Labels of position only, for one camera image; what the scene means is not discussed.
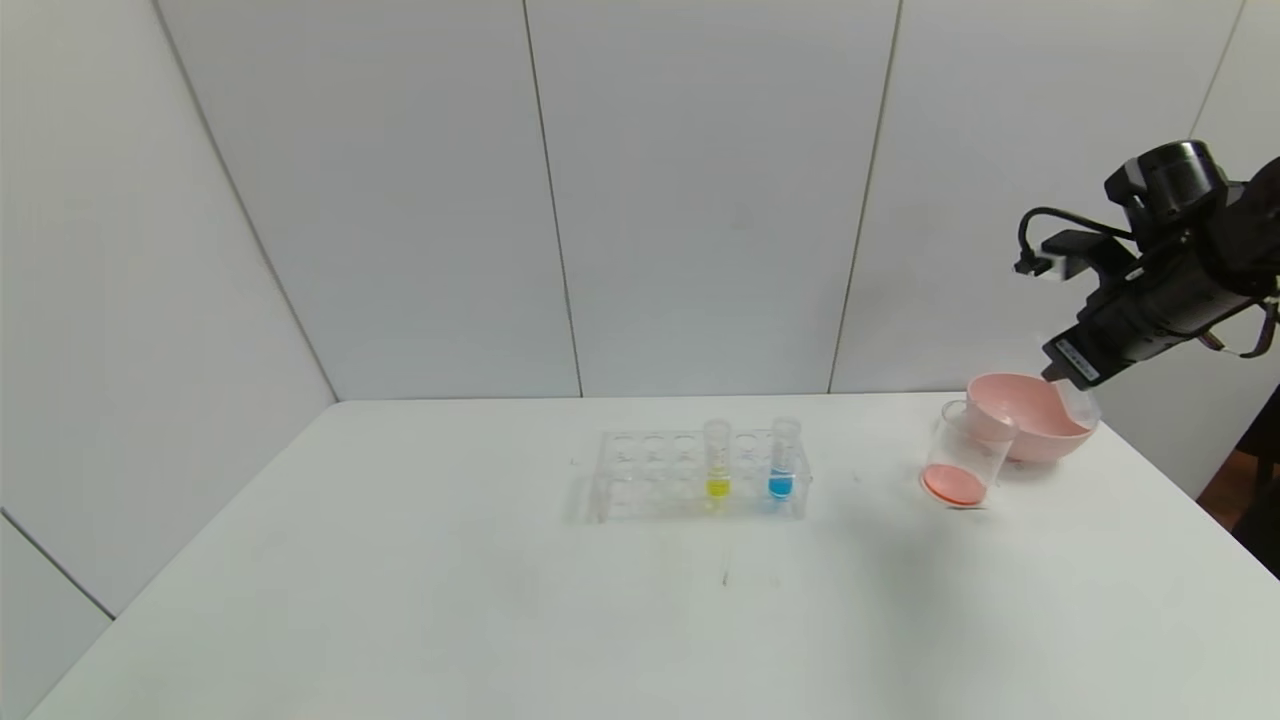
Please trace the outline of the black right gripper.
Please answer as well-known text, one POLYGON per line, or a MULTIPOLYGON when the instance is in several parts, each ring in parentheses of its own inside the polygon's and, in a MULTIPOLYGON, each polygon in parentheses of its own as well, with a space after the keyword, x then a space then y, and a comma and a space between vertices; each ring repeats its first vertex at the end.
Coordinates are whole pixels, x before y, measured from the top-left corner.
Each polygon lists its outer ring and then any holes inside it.
POLYGON ((1044 345, 1046 382, 1100 387, 1206 332, 1222 316, 1222 264, 1207 252, 1098 263, 1084 256, 1046 255, 1066 269, 1091 269, 1100 278, 1076 322, 1044 345))

